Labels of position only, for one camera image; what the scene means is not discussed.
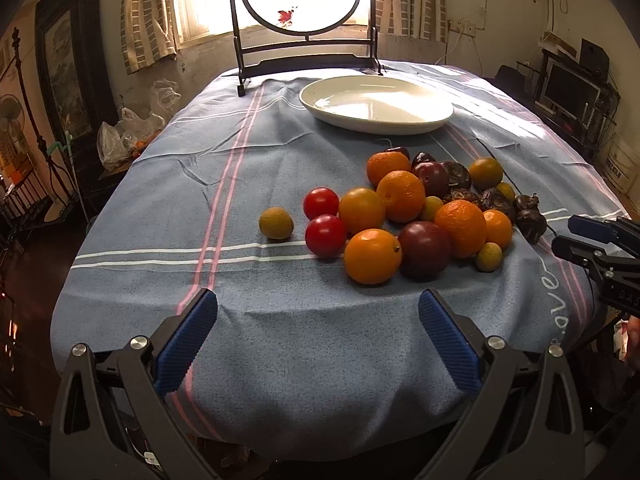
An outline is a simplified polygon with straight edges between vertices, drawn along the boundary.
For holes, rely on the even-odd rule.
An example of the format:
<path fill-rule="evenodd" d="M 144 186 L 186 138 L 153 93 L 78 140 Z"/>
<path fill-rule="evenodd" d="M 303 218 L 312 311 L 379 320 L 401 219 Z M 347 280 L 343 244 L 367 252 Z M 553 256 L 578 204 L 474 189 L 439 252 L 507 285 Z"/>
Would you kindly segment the dark water chestnut front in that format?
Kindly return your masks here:
<path fill-rule="evenodd" d="M 531 245 L 536 245 L 538 240 L 547 231 L 547 220 L 537 209 L 523 209 L 518 212 L 515 224 Z"/>

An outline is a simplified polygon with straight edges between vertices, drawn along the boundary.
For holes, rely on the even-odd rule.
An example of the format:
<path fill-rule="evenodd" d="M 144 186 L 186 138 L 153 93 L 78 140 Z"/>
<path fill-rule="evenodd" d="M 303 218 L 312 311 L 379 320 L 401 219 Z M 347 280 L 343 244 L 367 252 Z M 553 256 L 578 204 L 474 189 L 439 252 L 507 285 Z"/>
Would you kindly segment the dark water chestnut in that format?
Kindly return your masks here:
<path fill-rule="evenodd" d="M 511 222 L 516 218 L 516 211 L 512 203 L 498 188 L 488 188 L 480 196 L 480 209 L 482 211 L 498 210 L 505 214 Z"/>
<path fill-rule="evenodd" d="M 445 160 L 442 162 L 442 168 L 446 170 L 450 190 L 456 190 L 457 188 L 469 190 L 471 188 L 472 180 L 469 170 L 460 162 Z"/>
<path fill-rule="evenodd" d="M 454 188 L 450 190 L 448 194 L 446 194 L 442 201 L 445 204 L 453 202 L 454 200 L 466 200 L 467 202 L 474 204 L 477 207 L 481 207 L 480 204 L 480 196 L 467 188 Z"/>
<path fill-rule="evenodd" d="M 536 245 L 538 240 L 547 231 L 547 220 L 537 209 L 523 209 L 518 212 L 515 224 L 531 245 Z"/>
<path fill-rule="evenodd" d="M 536 194 L 533 195 L 525 195 L 521 194 L 515 197 L 514 207 L 516 210 L 538 210 L 539 209 L 539 198 Z"/>

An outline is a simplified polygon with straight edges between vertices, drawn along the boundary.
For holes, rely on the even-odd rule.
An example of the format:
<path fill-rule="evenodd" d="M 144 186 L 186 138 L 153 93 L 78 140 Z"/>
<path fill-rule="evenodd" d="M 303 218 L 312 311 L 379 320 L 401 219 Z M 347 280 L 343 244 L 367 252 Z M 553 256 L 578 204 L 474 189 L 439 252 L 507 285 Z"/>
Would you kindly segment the dark water chestnut right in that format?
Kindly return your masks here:
<path fill-rule="evenodd" d="M 515 197 L 514 207 L 516 210 L 538 210 L 539 209 L 539 198 L 536 194 L 533 195 L 525 195 L 521 194 Z"/>

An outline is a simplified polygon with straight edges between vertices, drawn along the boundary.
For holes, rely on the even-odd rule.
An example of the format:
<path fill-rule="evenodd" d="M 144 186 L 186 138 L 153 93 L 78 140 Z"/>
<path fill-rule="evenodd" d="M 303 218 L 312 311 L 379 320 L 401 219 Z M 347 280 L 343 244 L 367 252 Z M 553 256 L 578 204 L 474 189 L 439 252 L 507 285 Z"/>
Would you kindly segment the small orange far right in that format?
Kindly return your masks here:
<path fill-rule="evenodd" d="M 488 209 L 483 212 L 486 223 L 486 242 L 498 245 L 502 250 L 509 247 L 513 226 L 509 217 L 497 209 Z"/>

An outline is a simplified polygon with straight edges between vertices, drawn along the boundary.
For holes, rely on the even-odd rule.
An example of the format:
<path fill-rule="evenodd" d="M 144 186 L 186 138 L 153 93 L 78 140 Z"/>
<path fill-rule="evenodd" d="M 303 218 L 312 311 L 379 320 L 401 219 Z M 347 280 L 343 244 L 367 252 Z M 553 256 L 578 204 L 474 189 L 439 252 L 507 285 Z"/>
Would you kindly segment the small yellow-green citrus right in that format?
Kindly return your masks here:
<path fill-rule="evenodd" d="M 510 203 L 513 204 L 516 194 L 514 189 L 509 183 L 501 182 L 496 186 L 496 189 L 504 196 L 504 198 Z"/>

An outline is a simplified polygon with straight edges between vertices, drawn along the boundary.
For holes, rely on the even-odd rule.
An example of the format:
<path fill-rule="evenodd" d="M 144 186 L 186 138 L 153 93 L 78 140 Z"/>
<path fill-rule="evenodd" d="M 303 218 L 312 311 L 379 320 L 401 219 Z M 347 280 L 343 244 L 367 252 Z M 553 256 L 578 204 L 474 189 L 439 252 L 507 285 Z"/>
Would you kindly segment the small yellow kumquat front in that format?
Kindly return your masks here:
<path fill-rule="evenodd" d="M 501 266 L 503 252 L 501 247 L 493 242 L 487 242 L 477 253 L 475 265 L 482 272 L 494 272 Z"/>

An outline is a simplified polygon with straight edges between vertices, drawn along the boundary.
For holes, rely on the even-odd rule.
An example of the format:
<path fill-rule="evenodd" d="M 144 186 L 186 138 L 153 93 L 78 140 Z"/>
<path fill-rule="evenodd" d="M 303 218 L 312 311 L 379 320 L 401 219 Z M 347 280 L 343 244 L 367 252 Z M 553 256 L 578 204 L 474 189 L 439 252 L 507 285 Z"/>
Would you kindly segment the dark water chestnut centre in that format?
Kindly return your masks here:
<path fill-rule="evenodd" d="M 482 211 L 498 210 L 505 214 L 511 222 L 516 218 L 516 211 L 512 203 L 498 188 L 488 188 L 480 196 L 480 209 Z"/>

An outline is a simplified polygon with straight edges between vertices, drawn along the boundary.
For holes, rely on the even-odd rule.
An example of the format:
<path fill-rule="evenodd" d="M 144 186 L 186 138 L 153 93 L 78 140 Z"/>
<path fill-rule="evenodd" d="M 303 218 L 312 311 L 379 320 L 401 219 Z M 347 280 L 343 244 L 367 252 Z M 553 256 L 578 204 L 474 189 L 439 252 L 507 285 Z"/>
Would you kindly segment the computer monitor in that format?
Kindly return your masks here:
<path fill-rule="evenodd" d="M 542 87 L 541 99 L 567 115 L 585 122 L 600 96 L 600 89 L 564 65 L 552 62 Z"/>

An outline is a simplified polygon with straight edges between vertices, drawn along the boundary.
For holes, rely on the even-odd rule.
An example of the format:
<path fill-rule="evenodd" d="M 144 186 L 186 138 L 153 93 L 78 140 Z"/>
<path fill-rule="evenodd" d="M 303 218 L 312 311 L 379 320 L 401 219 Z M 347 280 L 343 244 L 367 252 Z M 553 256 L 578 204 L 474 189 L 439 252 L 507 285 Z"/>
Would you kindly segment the yellow-green orange back right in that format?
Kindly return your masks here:
<path fill-rule="evenodd" d="M 482 157 L 474 160 L 468 168 L 472 185 L 479 191 L 494 188 L 502 182 L 503 168 L 497 159 Z"/>

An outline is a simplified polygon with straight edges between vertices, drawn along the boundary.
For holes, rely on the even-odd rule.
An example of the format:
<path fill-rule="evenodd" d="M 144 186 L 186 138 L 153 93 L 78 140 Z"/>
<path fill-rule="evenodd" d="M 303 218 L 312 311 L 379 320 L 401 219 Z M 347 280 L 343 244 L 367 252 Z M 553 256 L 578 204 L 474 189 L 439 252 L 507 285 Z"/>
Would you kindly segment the large textured orange right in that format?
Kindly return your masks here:
<path fill-rule="evenodd" d="M 467 200 L 453 200 L 440 207 L 434 223 L 447 233 L 454 258 L 471 258 L 486 242 L 483 211 Z"/>

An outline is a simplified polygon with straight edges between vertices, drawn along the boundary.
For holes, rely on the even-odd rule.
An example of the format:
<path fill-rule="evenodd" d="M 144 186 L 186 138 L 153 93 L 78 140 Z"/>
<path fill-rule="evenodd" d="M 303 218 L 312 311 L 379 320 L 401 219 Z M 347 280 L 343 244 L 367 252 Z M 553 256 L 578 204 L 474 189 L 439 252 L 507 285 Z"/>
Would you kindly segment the dark water chestnut middle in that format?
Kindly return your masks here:
<path fill-rule="evenodd" d="M 481 207 L 480 204 L 480 196 L 467 188 L 454 188 L 450 190 L 448 194 L 446 194 L 442 201 L 445 204 L 453 202 L 454 200 L 466 200 L 467 202 L 474 204 L 477 207 Z"/>

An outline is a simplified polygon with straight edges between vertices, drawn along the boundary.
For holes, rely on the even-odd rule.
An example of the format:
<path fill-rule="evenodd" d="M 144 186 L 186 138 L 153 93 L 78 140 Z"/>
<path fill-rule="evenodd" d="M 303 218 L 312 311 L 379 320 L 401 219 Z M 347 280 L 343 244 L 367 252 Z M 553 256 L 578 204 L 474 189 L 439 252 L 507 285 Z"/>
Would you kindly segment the dark water chestnut back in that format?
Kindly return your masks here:
<path fill-rule="evenodd" d="M 460 162 L 445 160 L 442 162 L 442 168 L 446 170 L 450 190 L 456 190 L 457 188 L 469 190 L 471 188 L 472 180 L 469 170 Z"/>

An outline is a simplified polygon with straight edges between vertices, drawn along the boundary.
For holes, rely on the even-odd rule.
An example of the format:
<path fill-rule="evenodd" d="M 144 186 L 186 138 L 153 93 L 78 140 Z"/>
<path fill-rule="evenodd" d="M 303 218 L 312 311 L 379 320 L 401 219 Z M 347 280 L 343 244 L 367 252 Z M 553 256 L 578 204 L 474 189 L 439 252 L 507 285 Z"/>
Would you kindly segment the blue striped tablecloth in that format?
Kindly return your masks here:
<path fill-rule="evenodd" d="M 512 347 L 574 344 L 594 315 L 584 274 L 554 258 L 554 232 L 573 214 L 611 219 L 623 205 L 597 171 L 518 102 L 460 68 L 382 62 L 384 75 L 454 104 L 444 128 L 391 139 L 319 122 L 299 101 L 308 82 L 347 70 L 257 78 L 246 96 L 231 72 L 212 81 L 132 164 L 67 275 L 51 323 L 62 372 L 70 349 L 122 348 L 151 335 L 202 287 L 218 318 L 178 392 L 184 430 L 262 456 L 338 460 L 408 439 L 461 412 L 463 396 L 418 319 L 434 287 L 456 313 Z M 304 243 L 303 198 L 367 185 L 366 162 L 388 144 L 469 164 L 495 156 L 508 180 L 536 194 L 551 232 L 529 245 L 515 231 L 492 273 L 452 264 L 431 283 L 396 274 L 378 287 L 350 280 L 342 259 Z M 292 240 L 270 244 L 258 218 L 282 207 Z"/>

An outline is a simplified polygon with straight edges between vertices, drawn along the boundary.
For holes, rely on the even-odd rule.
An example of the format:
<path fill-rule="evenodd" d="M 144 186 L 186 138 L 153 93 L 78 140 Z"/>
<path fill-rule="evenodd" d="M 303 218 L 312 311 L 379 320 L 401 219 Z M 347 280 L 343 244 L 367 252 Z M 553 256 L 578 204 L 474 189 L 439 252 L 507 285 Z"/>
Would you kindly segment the small yellow citrus middle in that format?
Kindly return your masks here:
<path fill-rule="evenodd" d="M 420 219 L 424 221 L 433 222 L 437 211 L 444 206 L 444 202 L 440 197 L 427 196 L 424 200 L 424 204 L 421 210 Z"/>

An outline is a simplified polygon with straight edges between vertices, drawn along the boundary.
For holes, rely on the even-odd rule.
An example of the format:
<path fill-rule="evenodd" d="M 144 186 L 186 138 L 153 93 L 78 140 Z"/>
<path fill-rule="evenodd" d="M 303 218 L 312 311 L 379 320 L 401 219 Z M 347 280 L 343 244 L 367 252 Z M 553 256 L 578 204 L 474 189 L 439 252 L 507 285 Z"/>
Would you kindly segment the dark red plum front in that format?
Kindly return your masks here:
<path fill-rule="evenodd" d="M 413 281 L 427 281 L 441 274 L 451 260 L 448 234 L 429 221 L 407 224 L 398 234 L 402 261 L 400 272 Z"/>

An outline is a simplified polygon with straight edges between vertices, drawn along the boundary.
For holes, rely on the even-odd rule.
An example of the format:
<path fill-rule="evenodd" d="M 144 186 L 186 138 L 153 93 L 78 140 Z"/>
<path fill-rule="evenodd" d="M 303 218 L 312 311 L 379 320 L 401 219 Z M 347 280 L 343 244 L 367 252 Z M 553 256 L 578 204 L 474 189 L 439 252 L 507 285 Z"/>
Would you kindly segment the dark red plum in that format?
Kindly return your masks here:
<path fill-rule="evenodd" d="M 413 281 L 427 281 L 441 274 L 451 260 L 448 234 L 429 221 L 407 224 L 398 234 L 402 261 L 400 272 Z"/>
<path fill-rule="evenodd" d="M 449 191 L 449 177 L 439 162 L 420 162 L 413 168 L 413 174 L 419 178 L 426 196 L 445 196 Z"/>

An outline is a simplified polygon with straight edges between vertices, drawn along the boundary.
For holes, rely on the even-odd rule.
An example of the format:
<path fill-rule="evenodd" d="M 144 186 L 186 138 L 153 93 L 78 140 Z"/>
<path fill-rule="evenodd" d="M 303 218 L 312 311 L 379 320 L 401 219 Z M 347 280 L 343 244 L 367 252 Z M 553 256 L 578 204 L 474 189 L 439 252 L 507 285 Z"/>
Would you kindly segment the dark red plum back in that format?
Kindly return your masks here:
<path fill-rule="evenodd" d="M 449 177 L 439 162 L 420 162 L 413 168 L 413 174 L 419 178 L 426 196 L 445 196 L 449 191 Z"/>

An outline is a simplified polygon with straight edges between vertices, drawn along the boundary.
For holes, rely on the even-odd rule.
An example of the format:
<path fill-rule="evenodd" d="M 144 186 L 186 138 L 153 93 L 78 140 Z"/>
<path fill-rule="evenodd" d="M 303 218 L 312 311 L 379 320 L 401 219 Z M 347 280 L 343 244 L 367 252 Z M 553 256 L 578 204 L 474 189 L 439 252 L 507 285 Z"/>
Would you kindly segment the dark small plum rear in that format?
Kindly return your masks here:
<path fill-rule="evenodd" d="M 411 167 L 414 168 L 415 166 L 423 164 L 424 162 L 434 162 L 435 160 L 436 158 L 432 156 L 430 153 L 419 152 L 419 153 L 416 153 L 416 156 L 413 157 L 413 160 L 411 162 Z"/>

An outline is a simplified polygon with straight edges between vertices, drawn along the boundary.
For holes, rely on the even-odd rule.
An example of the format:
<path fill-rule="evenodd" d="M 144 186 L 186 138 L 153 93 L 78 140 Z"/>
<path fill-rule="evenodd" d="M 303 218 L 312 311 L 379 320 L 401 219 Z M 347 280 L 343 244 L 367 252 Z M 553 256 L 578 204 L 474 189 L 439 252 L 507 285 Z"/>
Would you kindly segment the orange middle textured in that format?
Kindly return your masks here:
<path fill-rule="evenodd" d="M 378 182 L 376 194 L 382 200 L 386 218 L 391 222 L 407 223 L 420 216 L 425 190 L 421 180 L 412 172 L 394 170 Z"/>

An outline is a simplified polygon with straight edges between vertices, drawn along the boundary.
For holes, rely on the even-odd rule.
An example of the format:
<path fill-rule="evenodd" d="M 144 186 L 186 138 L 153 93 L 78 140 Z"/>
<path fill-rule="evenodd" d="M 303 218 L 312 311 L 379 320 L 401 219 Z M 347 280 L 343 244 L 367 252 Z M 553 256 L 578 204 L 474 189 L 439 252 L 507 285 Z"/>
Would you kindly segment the orange front centre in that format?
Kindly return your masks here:
<path fill-rule="evenodd" d="M 343 256 L 347 275 L 361 285 L 378 285 L 390 280 L 401 260 L 397 237 L 381 229 L 367 229 L 354 235 Z"/>

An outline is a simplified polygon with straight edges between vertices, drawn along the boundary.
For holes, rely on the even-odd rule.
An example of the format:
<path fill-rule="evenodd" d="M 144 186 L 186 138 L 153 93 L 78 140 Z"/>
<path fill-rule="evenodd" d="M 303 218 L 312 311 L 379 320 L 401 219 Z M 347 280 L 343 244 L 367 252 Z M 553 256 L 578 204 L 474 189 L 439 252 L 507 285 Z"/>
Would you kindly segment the small green-yellow citrus left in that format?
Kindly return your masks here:
<path fill-rule="evenodd" d="M 262 212 L 258 220 L 262 235 L 270 240 L 287 240 L 294 231 L 290 214 L 281 207 L 271 207 Z"/>

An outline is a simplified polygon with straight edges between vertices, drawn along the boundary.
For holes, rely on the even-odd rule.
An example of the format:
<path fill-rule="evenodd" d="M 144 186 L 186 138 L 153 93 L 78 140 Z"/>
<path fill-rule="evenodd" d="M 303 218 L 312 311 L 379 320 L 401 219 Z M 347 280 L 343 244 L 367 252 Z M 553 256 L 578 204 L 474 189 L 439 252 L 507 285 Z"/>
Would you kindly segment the orange middle left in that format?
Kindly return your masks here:
<path fill-rule="evenodd" d="M 344 221 L 349 235 L 379 229 L 385 221 L 385 214 L 382 200 L 370 188 L 352 188 L 338 205 L 338 216 Z"/>

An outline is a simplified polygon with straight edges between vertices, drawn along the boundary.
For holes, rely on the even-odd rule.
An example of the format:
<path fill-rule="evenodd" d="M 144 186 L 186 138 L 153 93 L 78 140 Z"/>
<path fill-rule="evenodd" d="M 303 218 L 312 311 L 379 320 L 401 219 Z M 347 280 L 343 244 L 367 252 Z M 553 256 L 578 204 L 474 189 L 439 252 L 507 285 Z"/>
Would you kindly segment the red tomato lower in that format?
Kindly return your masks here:
<path fill-rule="evenodd" d="M 347 240 L 347 230 L 342 219 L 333 214 L 322 214 L 309 222 L 305 231 L 308 249 L 319 258 L 337 257 Z"/>

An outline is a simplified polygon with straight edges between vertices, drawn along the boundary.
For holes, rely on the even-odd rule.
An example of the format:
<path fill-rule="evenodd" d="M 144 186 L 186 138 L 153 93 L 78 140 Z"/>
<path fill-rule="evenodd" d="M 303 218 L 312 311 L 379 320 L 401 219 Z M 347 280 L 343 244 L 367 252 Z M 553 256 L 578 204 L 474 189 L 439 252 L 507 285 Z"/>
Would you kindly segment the red tomato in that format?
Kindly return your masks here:
<path fill-rule="evenodd" d="M 347 240 L 347 230 L 342 219 L 333 214 L 322 214 L 309 222 L 305 231 L 308 249 L 319 258 L 337 257 Z"/>
<path fill-rule="evenodd" d="M 314 220 L 324 214 L 336 216 L 340 199 L 330 188 L 313 188 L 303 200 L 303 211 L 308 220 Z"/>

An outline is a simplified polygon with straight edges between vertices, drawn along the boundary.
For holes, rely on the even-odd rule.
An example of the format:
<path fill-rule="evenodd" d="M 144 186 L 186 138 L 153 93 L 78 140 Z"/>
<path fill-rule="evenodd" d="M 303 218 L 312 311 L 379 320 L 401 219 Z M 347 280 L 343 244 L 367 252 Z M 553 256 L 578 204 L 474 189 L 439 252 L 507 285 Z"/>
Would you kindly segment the plastic bags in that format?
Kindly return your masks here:
<path fill-rule="evenodd" d="M 180 102 L 179 85 L 175 81 L 160 79 L 152 84 L 150 111 L 145 117 L 123 106 L 116 125 L 102 122 L 96 139 L 102 166 L 106 170 L 114 170 L 140 156 L 178 112 Z"/>

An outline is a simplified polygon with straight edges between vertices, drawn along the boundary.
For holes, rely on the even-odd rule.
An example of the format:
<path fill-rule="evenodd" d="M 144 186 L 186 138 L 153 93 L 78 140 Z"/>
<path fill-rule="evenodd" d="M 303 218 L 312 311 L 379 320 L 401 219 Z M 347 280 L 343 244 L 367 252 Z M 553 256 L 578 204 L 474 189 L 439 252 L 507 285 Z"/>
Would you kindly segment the white oval plate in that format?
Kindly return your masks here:
<path fill-rule="evenodd" d="M 374 75 L 320 79 L 299 92 L 315 118 L 331 126 L 384 136 L 417 136 L 449 122 L 454 106 L 413 82 Z"/>

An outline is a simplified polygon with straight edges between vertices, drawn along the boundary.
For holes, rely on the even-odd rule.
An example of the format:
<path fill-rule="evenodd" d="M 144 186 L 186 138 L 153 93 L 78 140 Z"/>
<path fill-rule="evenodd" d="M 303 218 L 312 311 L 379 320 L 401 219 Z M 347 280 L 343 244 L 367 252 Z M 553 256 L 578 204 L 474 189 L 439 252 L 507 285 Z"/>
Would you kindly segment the red tomato upper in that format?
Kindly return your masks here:
<path fill-rule="evenodd" d="M 340 199 L 330 188 L 313 188 L 303 200 L 303 211 L 308 220 L 314 220 L 324 214 L 336 216 Z"/>

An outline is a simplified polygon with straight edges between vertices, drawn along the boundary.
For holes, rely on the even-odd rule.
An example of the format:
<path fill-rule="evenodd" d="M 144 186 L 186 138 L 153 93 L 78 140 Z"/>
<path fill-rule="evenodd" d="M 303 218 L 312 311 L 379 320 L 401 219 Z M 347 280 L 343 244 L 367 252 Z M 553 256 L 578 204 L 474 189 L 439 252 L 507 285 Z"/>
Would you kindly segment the left checked curtain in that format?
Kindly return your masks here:
<path fill-rule="evenodd" d="M 128 75 L 177 52 L 171 0 L 122 0 L 120 45 Z"/>

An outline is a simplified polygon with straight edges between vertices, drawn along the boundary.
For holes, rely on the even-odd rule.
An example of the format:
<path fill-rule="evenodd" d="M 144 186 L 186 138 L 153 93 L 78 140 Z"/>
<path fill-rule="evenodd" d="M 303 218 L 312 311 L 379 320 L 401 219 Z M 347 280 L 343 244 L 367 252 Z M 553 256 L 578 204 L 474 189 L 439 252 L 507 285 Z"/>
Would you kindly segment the round painted screen on stand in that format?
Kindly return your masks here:
<path fill-rule="evenodd" d="M 375 0 L 229 0 L 238 85 L 300 70 L 379 72 Z"/>

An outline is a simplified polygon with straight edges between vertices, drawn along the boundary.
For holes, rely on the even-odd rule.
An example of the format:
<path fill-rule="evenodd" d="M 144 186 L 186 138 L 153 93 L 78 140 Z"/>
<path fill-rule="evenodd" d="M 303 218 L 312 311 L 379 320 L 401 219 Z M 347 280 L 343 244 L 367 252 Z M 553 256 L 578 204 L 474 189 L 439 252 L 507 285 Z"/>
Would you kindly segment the framed painting on wall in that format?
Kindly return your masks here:
<path fill-rule="evenodd" d="M 39 0 L 35 50 L 55 140 L 71 140 L 72 154 L 83 165 L 98 164 L 100 125 L 118 118 L 105 64 L 100 0 Z"/>

